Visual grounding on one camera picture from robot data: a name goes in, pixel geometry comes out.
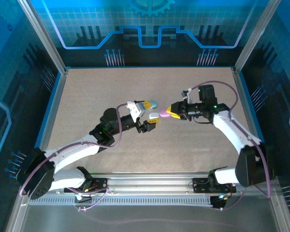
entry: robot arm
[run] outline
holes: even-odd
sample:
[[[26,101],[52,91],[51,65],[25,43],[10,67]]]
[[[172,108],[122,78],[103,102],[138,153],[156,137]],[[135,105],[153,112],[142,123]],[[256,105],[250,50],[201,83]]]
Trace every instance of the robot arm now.
[[[230,140],[239,154],[236,167],[223,167],[210,171],[208,180],[211,184],[211,189],[216,189],[216,186],[229,183],[248,187],[264,182],[266,180],[265,170],[255,145],[258,145],[265,155],[270,179],[273,179],[274,171],[271,157],[268,154],[269,149],[266,149],[259,138],[252,135],[236,120],[225,104],[218,104],[214,87],[212,85],[199,87],[201,103],[189,103],[190,91],[183,91],[184,100],[172,104],[167,108],[166,112],[174,118],[189,121],[192,118],[203,116]]]
[[[130,114],[120,118],[122,132],[136,128],[139,133],[152,131],[158,122],[155,114],[150,114],[149,120],[141,124],[140,117],[149,108],[154,108],[155,102],[129,101],[127,108]],[[24,191],[32,199],[37,199],[49,190],[61,188],[81,188],[84,190],[91,185],[91,175],[82,167],[74,170],[62,170],[67,165],[104,151],[111,146],[115,140],[114,135],[119,134],[119,123],[115,108],[105,110],[98,124],[88,135],[64,147],[41,151],[34,149],[31,156],[23,161],[20,170],[16,174],[17,181],[23,185],[32,171],[45,162],[27,184]]]

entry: glass panel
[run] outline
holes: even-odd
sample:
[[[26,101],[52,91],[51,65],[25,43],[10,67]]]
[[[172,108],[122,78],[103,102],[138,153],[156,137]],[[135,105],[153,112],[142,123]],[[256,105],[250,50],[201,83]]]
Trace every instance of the glass panel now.
[[[32,3],[67,66],[232,66],[267,0]]]
[[[290,191],[290,0],[281,1],[242,72],[265,142],[275,146],[280,182]]]
[[[0,1],[0,231],[17,196],[15,172],[24,158],[11,154],[34,148],[57,73],[17,1]]]

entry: pink object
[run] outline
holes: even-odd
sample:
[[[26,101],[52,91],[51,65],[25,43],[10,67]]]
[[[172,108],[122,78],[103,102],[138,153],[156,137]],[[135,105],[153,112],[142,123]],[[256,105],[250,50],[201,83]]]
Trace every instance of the pink object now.
[[[159,111],[159,115],[160,115],[161,117],[170,117],[171,114],[169,114],[169,113],[167,113],[167,112],[165,112],[165,111],[166,111],[166,108],[160,110],[160,111]]]

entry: table surface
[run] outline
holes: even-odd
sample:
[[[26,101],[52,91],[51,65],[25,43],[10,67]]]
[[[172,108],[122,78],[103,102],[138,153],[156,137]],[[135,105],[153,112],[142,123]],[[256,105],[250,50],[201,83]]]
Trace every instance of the table surface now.
[[[230,68],[71,69],[48,149],[87,135],[107,108],[127,101],[156,100],[158,111],[181,101],[182,90],[209,80],[224,81],[236,88]],[[218,103],[231,107],[235,101],[233,92],[224,85],[213,85]],[[192,99],[199,101],[197,91],[192,92]],[[120,113],[123,116],[129,112],[123,108]],[[248,128],[240,101],[233,114]],[[66,169],[84,166],[93,173],[203,172],[233,167],[237,156],[230,141],[213,125],[161,118],[153,131],[126,131],[119,147],[80,159]]]

